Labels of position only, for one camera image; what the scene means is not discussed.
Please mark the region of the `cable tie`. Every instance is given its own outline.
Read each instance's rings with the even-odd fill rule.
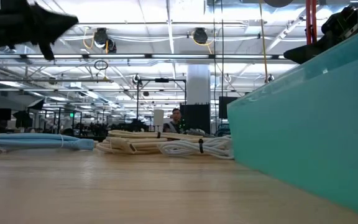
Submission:
[[[200,153],[204,153],[204,150],[203,150],[204,141],[203,141],[203,139],[198,140],[198,143],[200,144]]]

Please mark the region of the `white rope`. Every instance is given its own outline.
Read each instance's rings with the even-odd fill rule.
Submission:
[[[224,136],[221,138],[203,139],[203,153],[217,157],[219,159],[234,159],[231,138]],[[158,145],[162,154],[183,157],[200,153],[200,143],[194,141],[180,140],[163,142]]]

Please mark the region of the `white pillar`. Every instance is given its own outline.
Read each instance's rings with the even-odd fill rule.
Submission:
[[[207,104],[211,102],[211,74],[209,65],[187,66],[187,104]]]

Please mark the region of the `beige rope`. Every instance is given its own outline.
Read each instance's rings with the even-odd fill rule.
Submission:
[[[117,154],[154,154],[160,153],[158,146],[171,140],[187,140],[197,143],[200,136],[175,133],[130,133],[128,131],[109,131],[109,136],[96,145],[95,149]]]

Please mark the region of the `fluorescent light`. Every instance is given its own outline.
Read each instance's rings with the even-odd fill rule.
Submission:
[[[31,92],[31,94],[35,95],[35,96],[39,96],[39,97],[44,97],[43,95],[39,94],[39,93],[34,93],[34,92]]]
[[[87,91],[87,92],[85,92],[85,94],[87,94],[88,96],[90,96],[90,97],[92,97],[94,99],[99,98],[99,96],[96,93],[92,92],[92,91]]]
[[[47,89],[24,89],[24,91],[55,91],[55,90],[47,90]]]
[[[175,102],[184,102],[185,99],[139,99],[139,101],[154,101],[154,102],[165,102],[165,101],[175,101]]]
[[[20,55],[0,54],[0,58],[20,58]]]
[[[173,55],[173,54],[161,54],[152,55],[152,58],[208,58],[209,55]]]
[[[3,89],[3,88],[0,88],[0,91],[20,91],[20,89]]]
[[[144,54],[93,54],[90,58],[144,58]]]
[[[57,97],[57,96],[50,96],[49,98],[51,98],[53,100],[57,100],[57,101],[67,101],[68,100],[64,97]]]
[[[55,58],[82,58],[82,55],[55,55]]]
[[[223,55],[217,55],[216,58],[223,58]],[[225,55],[224,58],[233,58],[233,59],[264,59],[263,55]],[[266,59],[271,59],[273,56],[266,55]]]
[[[18,84],[17,82],[0,82],[0,84],[9,85],[9,86],[12,86],[12,87],[21,87],[21,85]]]
[[[58,89],[57,91],[84,91],[82,89]]]
[[[43,55],[26,55],[28,58],[44,58]]]

